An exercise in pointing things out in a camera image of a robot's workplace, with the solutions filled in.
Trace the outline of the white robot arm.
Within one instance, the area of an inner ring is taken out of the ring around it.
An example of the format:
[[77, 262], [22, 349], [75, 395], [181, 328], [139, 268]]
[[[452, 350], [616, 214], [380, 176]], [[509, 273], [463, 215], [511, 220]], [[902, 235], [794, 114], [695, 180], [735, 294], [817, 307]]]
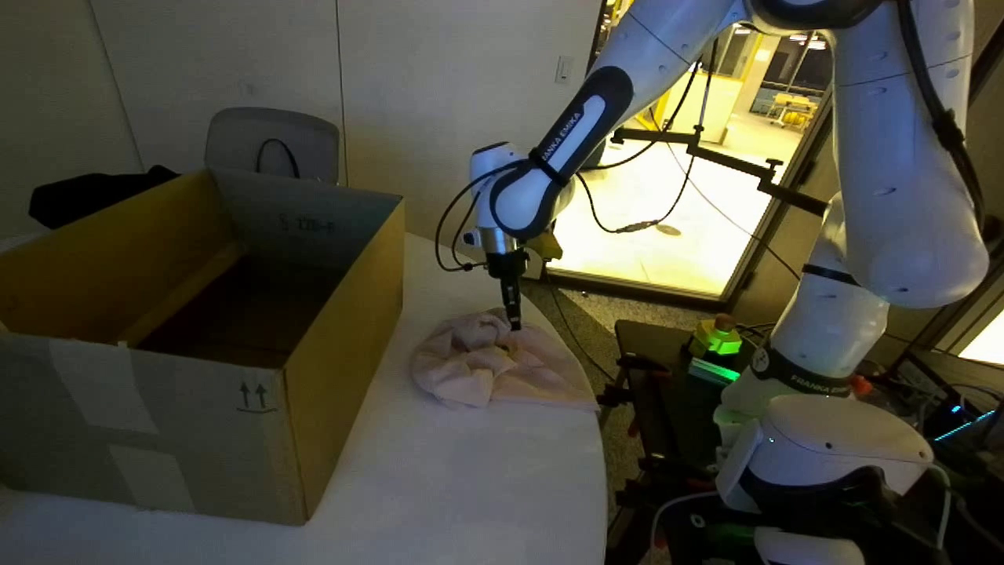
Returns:
[[735, 21], [830, 39], [839, 193], [785, 314], [720, 392], [715, 498], [753, 521], [761, 565], [865, 565], [933, 447], [849, 376], [895, 307], [955, 303], [988, 273], [960, 133], [974, 0], [633, 0], [536, 147], [469, 155], [476, 231], [518, 316], [520, 245], [562, 188]]

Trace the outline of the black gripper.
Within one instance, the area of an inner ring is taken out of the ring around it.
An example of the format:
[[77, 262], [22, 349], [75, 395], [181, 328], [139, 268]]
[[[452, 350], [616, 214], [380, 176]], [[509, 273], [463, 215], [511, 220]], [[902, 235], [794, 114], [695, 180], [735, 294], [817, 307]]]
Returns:
[[503, 311], [511, 328], [520, 328], [520, 291], [518, 279], [523, 277], [523, 249], [506, 231], [483, 235], [488, 277], [503, 285]]

